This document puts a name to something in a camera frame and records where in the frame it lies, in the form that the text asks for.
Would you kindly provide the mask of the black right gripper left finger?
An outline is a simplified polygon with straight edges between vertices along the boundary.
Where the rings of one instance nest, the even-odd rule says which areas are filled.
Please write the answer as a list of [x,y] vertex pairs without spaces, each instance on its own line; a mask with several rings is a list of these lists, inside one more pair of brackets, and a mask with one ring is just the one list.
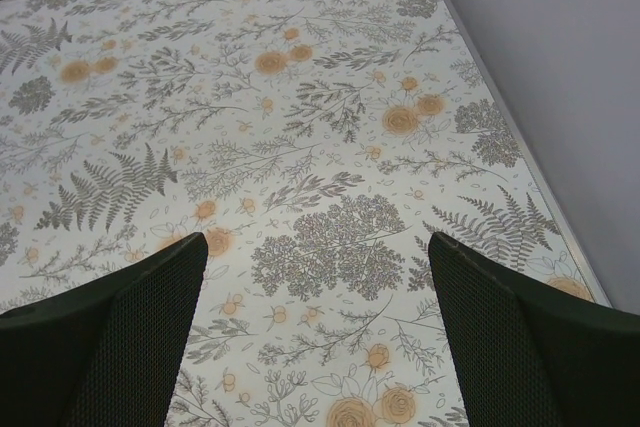
[[161,426],[206,269],[191,234],[1,316],[4,426]]

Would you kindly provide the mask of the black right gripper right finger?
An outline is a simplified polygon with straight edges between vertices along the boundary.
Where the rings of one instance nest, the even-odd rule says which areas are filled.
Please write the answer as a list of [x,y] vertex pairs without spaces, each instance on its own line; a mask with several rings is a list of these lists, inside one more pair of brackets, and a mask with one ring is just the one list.
[[639,318],[434,233],[428,257],[472,426],[636,426]]

